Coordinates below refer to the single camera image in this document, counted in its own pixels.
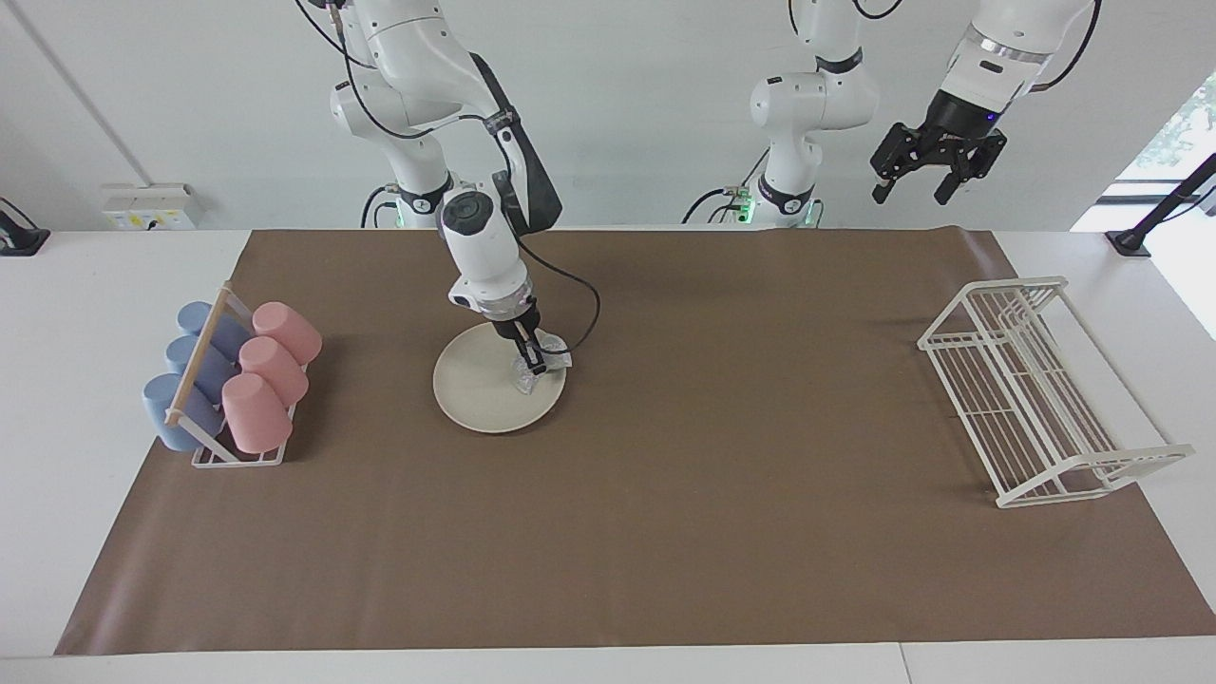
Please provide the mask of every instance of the electrical socket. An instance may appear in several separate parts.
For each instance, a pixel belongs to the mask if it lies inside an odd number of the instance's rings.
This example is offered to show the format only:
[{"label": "electrical socket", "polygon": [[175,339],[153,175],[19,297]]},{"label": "electrical socket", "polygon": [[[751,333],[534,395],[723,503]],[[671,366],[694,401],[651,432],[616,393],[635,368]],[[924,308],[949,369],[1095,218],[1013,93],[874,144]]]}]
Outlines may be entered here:
[{"label": "electrical socket", "polygon": [[109,226],[114,230],[139,230],[131,223],[131,204],[135,200],[130,197],[111,197],[101,207],[101,213],[106,215]]},{"label": "electrical socket", "polygon": [[185,185],[103,185],[102,206],[109,224],[119,230],[195,230],[203,208]]}]

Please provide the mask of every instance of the white table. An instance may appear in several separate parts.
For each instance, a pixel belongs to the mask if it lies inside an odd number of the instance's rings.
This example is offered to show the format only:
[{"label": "white table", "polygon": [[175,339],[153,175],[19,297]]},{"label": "white table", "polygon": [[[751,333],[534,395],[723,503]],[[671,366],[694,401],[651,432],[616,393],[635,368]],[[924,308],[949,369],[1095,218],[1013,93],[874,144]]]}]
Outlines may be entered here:
[{"label": "white table", "polygon": [[[174,314],[209,299],[248,232],[62,232],[0,260],[0,682],[857,682],[1216,680],[1216,638],[777,647],[174,654],[46,658],[152,439],[137,400]],[[1166,427],[1199,455],[1144,490],[1216,602],[1216,341],[1150,262],[1098,235],[998,235],[1023,276],[1069,290]],[[19,296],[19,301],[11,301]],[[1132,363],[1136,359],[1143,363]],[[1113,411],[1127,411],[1114,402]],[[1142,417],[1120,431],[1155,437]]]}]

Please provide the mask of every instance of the brown paper mat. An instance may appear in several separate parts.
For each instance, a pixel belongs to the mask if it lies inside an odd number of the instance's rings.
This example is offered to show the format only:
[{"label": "brown paper mat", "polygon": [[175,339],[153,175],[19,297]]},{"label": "brown paper mat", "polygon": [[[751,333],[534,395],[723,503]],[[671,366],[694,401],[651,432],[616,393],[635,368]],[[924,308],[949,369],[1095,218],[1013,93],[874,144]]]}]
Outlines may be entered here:
[{"label": "brown paper mat", "polygon": [[[1216,633],[1138,488],[997,510],[914,340],[987,234],[550,234],[601,327],[558,408],[482,437],[430,374],[480,320],[427,232],[257,232],[247,302],[326,335],[289,462],[153,447],[60,654]],[[533,268],[547,327],[590,314]]]}]

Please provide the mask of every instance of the cup rack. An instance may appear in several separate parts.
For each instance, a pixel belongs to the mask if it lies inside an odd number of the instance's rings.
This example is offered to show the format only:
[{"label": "cup rack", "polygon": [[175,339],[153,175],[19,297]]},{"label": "cup rack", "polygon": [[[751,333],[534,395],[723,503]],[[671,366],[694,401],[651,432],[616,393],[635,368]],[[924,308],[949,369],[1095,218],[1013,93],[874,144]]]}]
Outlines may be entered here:
[{"label": "cup rack", "polygon": [[1194,454],[1189,444],[1121,449],[1110,437],[1074,381],[1043,310],[1063,303],[1132,391],[1064,293],[1066,286],[1063,277],[973,282],[917,343],[945,385],[1002,509],[1104,497]]},{"label": "cup rack", "polygon": [[[216,437],[212,437],[197,422],[191,420],[191,417],[185,413],[186,400],[190,397],[190,389],[195,385],[195,380],[198,377],[198,371],[202,368],[203,353],[207,346],[212,343],[212,337],[215,335],[215,329],[219,326],[220,318],[225,313],[231,313],[237,321],[241,323],[247,330],[253,330],[253,312],[232,292],[232,282],[227,281],[220,287],[219,295],[215,297],[215,303],[212,304],[212,312],[207,316],[207,321],[203,324],[203,330],[198,333],[198,344],[195,347],[195,353],[191,354],[190,361],[186,364],[186,371],[182,374],[181,382],[178,385],[178,393],[174,394],[173,404],[169,410],[165,411],[165,425],[169,427],[180,426],[182,430],[188,432],[195,439],[198,439],[201,448],[196,449],[191,459],[191,465],[197,469],[233,469],[233,467],[265,467],[280,465],[283,462],[283,454],[287,452],[287,443],[285,442],[278,449],[274,452],[266,452],[264,454],[246,454],[236,447],[229,448],[223,444]],[[304,371],[308,372],[308,366],[304,366]],[[295,405],[287,408],[287,417],[292,421],[295,420]],[[227,426],[227,421],[224,421],[224,427]]]}]

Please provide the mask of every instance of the pink cylinder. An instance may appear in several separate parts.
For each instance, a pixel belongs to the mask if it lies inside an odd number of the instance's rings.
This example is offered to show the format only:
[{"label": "pink cylinder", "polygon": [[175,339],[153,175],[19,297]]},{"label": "pink cylinder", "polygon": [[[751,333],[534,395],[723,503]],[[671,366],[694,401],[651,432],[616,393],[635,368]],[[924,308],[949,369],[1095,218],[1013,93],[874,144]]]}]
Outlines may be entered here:
[{"label": "pink cylinder", "polygon": [[254,337],[241,347],[241,370],[260,375],[283,407],[308,394],[308,376],[295,357],[272,337]]},{"label": "pink cylinder", "polygon": [[269,302],[253,313],[258,335],[272,337],[287,347],[297,365],[308,365],[321,353],[321,333],[295,309],[282,302]]},{"label": "pink cylinder", "polygon": [[246,454],[274,452],[292,436],[278,394],[260,375],[243,372],[224,385],[224,415],[236,448]]}]

